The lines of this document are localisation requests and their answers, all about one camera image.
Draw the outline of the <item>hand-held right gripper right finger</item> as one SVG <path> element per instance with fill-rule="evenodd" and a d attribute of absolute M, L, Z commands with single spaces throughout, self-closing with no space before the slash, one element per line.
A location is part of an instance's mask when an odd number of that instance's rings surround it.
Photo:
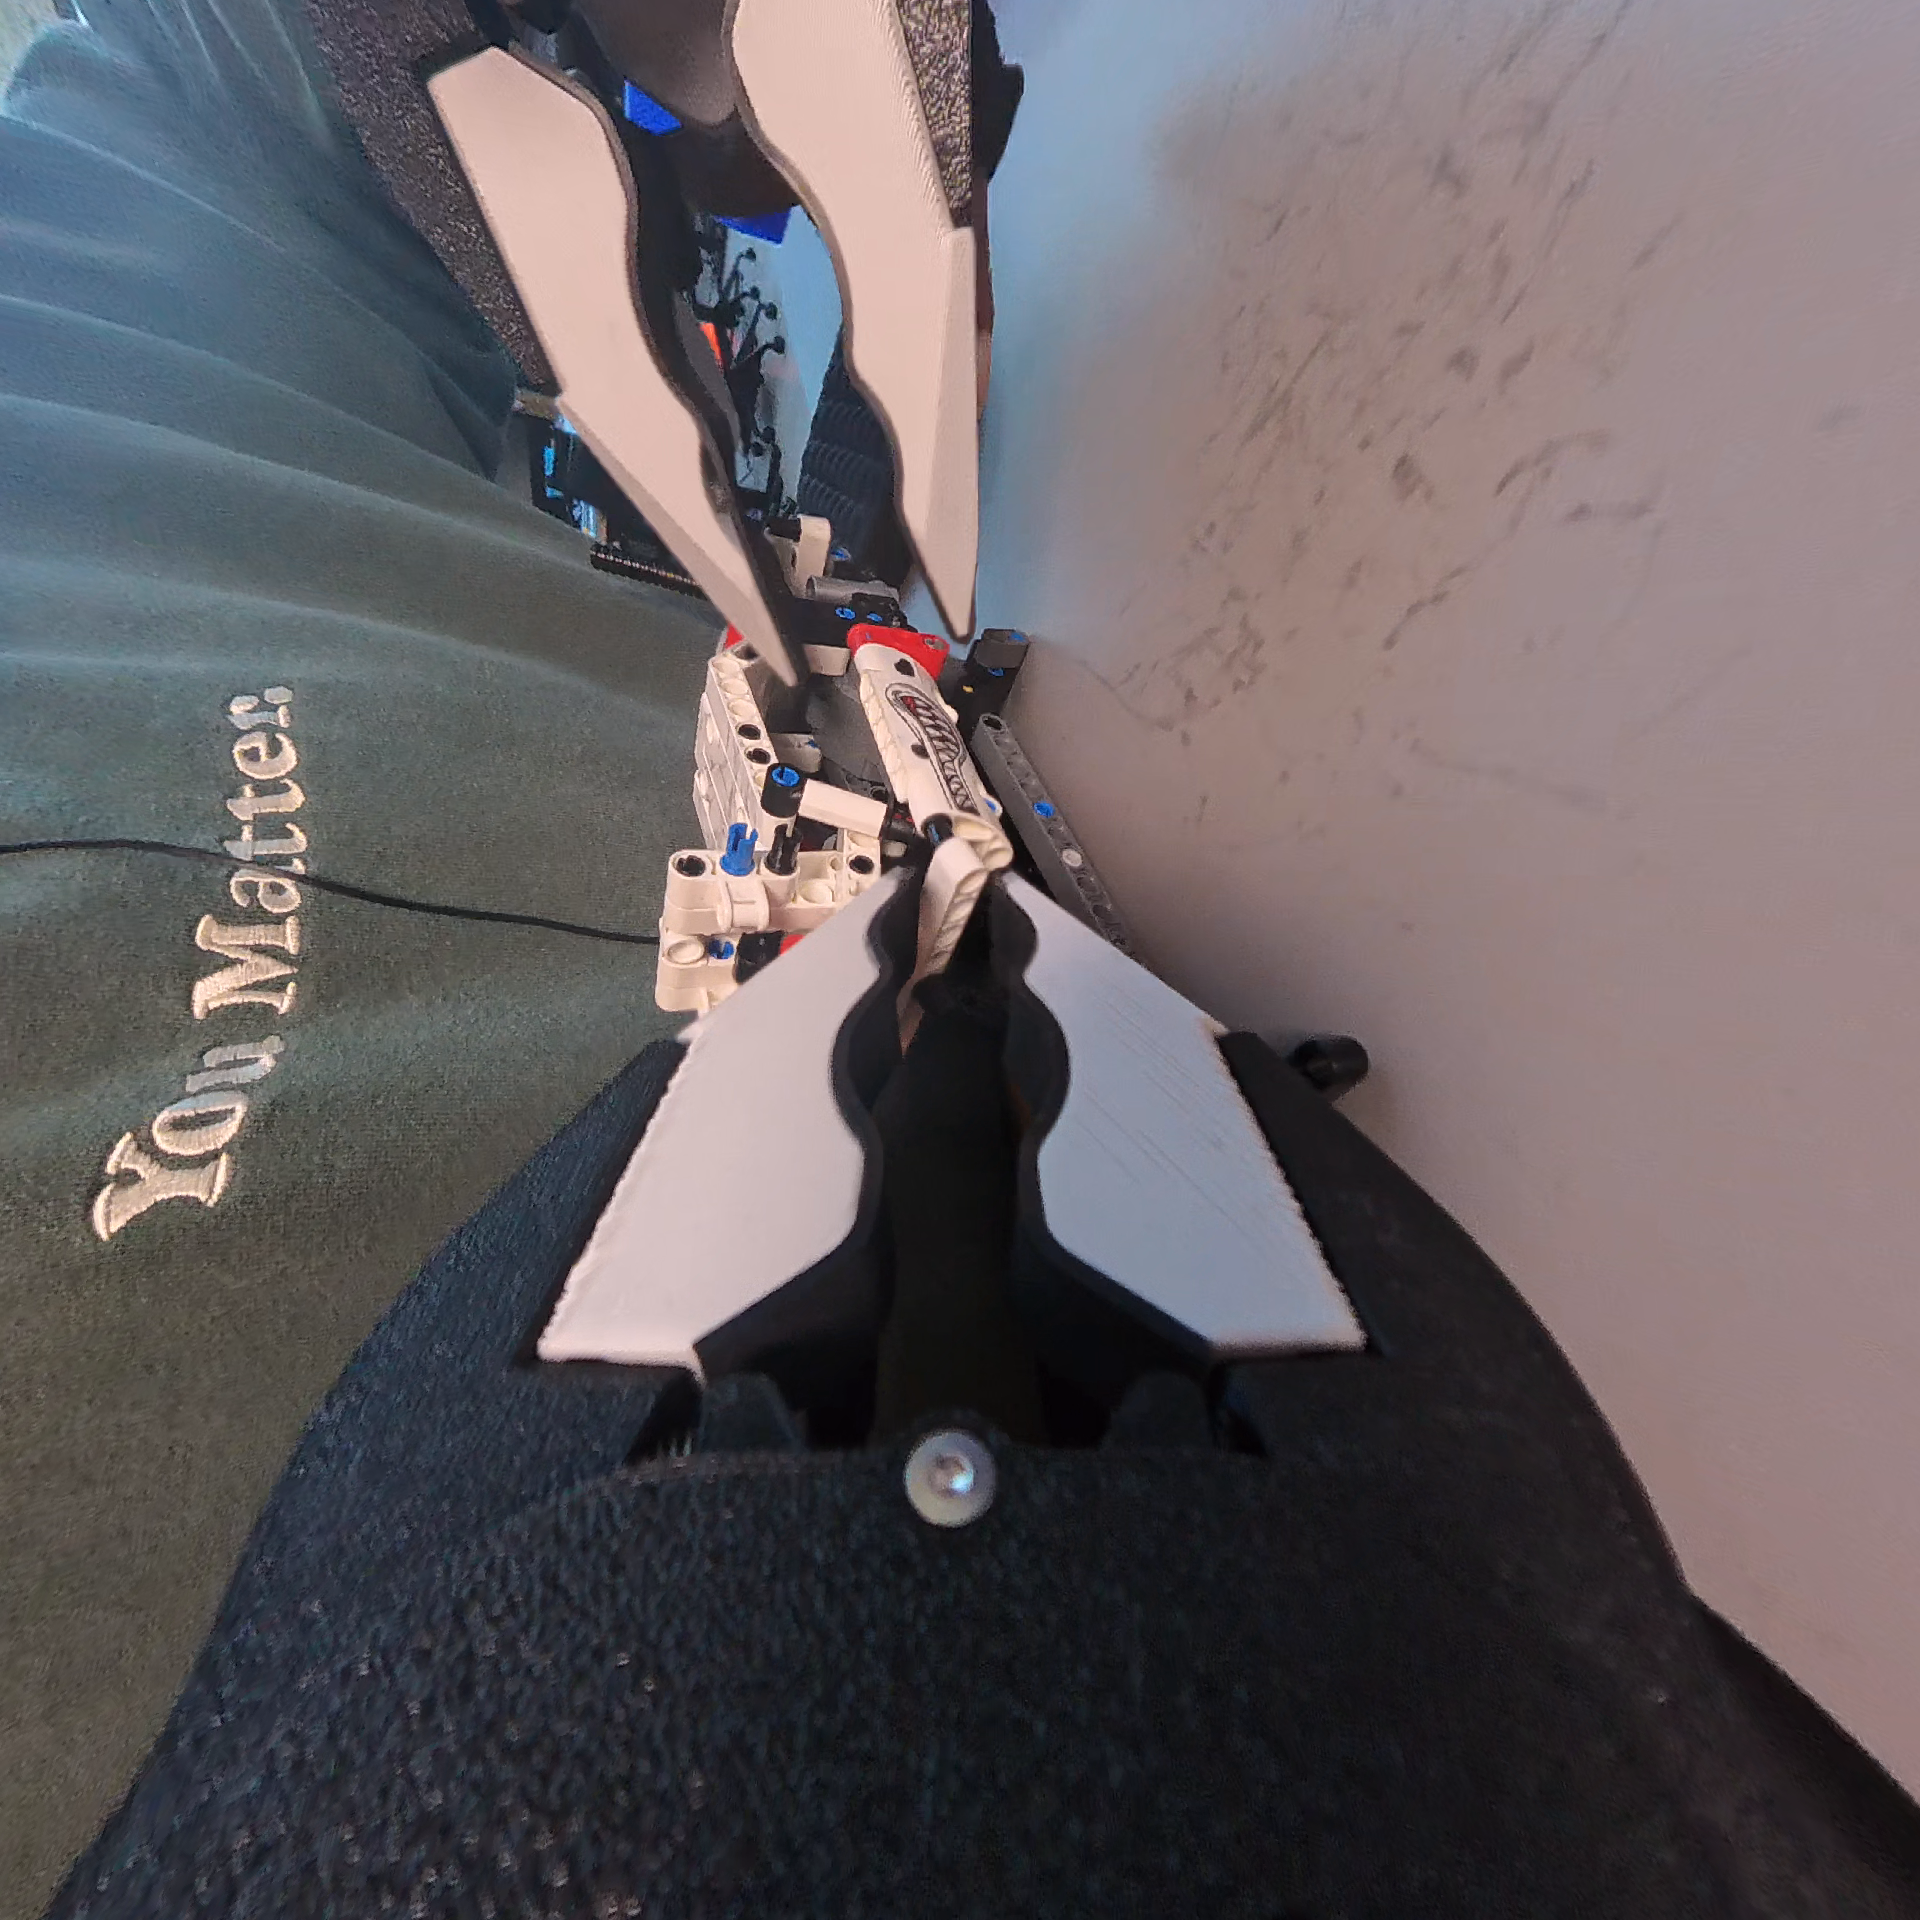
<path fill-rule="evenodd" d="M 1030 1116 L 1016 1280 L 1051 1356 L 1363 1351 L 1220 1023 L 1019 877 L 996 970 Z"/>

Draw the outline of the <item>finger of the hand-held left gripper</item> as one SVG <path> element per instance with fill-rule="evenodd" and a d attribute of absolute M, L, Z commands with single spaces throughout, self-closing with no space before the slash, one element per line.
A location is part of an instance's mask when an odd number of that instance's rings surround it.
<path fill-rule="evenodd" d="M 707 348 L 644 235 L 614 122 L 573 80 L 487 46 L 430 101 L 557 383 L 561 413 L 746 644 L 787 686 L 804 644 L 732 487 Z"/>
<path fill-rule="evenodd" d="M 899 522 L 951 635 L 979 552 L 973 231 L 952 212 L 899 6 L 739 2 L 730 59 L 757 145 L 829 245 L 845 364 L 885 427 Z"/>

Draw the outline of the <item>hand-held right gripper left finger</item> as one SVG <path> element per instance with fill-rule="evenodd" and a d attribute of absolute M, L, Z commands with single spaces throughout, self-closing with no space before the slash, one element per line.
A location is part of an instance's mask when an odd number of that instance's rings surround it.
<path fill-rule="evenodd" d="M 547 1363 L 781 1367 L 873 1323 L 854 1247 L 873 1129 L 854 1021 L 889 1012 L 877 885 L 686 1034 L 681 1067 L 542 1330 Z"/>

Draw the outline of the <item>brick-built truck model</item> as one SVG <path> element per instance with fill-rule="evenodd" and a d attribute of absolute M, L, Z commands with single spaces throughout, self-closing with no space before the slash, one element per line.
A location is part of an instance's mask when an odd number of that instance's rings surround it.
<path fill-rule="evenodd" d="M 919 977 L 949 967 L 996 868 L 1136 956 L 1113 891 L 1002 718 L 1028 639 L 988 628 L 956 653 L 914 628 L 899 589 L 854 558 L 832 519 L 804 517 L 783 482 L 771 379 L 787 342 L 755 274 L 778 231 L 697 216 L 691 311 L 730 401 L 748 528 L 797 603 L 808 681 L 783 684 L 734 628 L 707 665 L 693 730 L 698 840 L 668 861 L 660 1005 L 714 1011 L 949 833 L 968 854 L 929 880 Z"/>

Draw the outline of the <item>person's torso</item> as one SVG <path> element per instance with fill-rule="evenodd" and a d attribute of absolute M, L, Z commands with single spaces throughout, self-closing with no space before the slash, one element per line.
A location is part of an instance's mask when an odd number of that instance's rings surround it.
<path fill-rule="evenodd" d="M 714 630 L 497 487 L 517 379 L 298 4 L 4 101 L 4 1917 L 180 1693 L 309 1411 L 665 1030 Z"/>

